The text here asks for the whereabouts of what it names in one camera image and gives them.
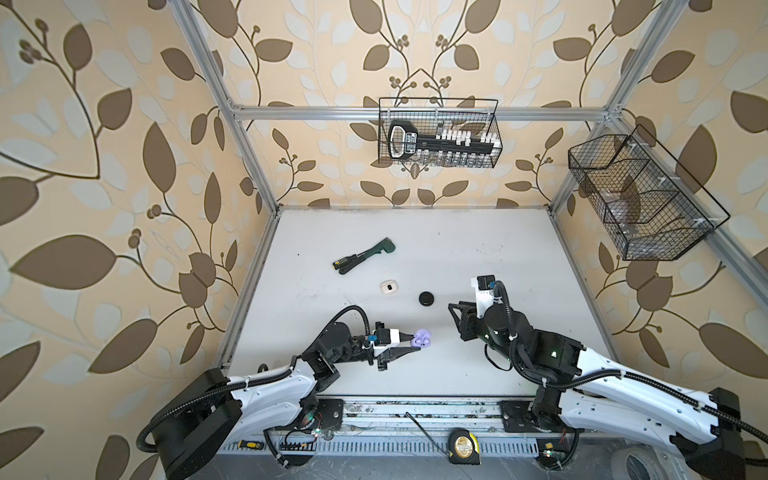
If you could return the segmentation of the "purple earbud charging case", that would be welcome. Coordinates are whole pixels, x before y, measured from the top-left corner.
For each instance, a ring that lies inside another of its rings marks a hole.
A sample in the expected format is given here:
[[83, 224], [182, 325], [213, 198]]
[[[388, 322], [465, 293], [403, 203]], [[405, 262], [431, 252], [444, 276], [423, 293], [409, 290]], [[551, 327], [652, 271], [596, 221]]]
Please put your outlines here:
[[411, 346], [417, 348], [428, 348], [431, 345], [431, 332], [427, 329], [419, 329], [413, 334]]

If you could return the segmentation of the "black round charging case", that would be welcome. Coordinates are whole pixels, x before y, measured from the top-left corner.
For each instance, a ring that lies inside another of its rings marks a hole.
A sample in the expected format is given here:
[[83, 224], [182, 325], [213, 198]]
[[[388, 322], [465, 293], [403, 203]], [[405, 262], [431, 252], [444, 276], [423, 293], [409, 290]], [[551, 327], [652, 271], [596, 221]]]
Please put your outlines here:
[[429, 307], [434, 304], [435, 297], [431, 292], [424, 291], [419, 294], [418, 301], [420, 305]]

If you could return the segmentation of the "cream earbud charging case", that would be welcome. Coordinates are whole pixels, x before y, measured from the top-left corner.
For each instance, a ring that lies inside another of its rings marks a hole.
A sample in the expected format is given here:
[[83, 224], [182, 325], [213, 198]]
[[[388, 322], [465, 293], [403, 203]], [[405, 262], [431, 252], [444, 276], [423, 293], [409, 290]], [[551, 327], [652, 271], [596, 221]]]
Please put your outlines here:
[[399, 290], [399, 286], [396, 281], [388, 280], [380, 285], [380, 290], [384, 295], [391, 295]]

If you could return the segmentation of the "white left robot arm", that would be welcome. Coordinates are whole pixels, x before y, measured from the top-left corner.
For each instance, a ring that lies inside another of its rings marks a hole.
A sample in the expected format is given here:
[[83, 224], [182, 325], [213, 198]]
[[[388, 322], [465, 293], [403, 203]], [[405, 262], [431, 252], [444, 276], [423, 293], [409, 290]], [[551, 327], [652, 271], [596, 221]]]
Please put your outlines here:
[[289, 468], [290, 453], [342, 425], [343, 401], [318, 397], [339, 379], [338, 365], [363, 362], [384, 371], [431, 340], [426, 329], [404, 333], [371, 323], [357, 305], [346, 306], [284, 367], [261, 365], [248, 376], [227, 377], [217, 368], [200, 374], [149, 420], [136, 446], [158, 455], [166, 478], [187, 479], [225, 444], [246, 445], [260, 435], [261, 445]]

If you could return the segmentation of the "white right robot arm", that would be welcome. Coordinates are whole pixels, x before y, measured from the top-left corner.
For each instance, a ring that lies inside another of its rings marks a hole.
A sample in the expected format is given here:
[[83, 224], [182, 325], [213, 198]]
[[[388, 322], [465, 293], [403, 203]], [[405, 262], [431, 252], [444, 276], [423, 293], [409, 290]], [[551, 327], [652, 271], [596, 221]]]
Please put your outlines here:
[[748, 468], [766, 467], [766, 459], [748, 457], [742, 436], [765, 442], [767, 435], [742, 420], [733, 392], [685, 389], [642, 374], [573, 338], [534, 328], [494, 276], [471, 285], [474, 301], [448, 306], [460, 338], [482, 341], [536, 387], [528, 402], [503, 402], [506, 430], [613, 434], [675, 454], [708, 479], [743, 479]]

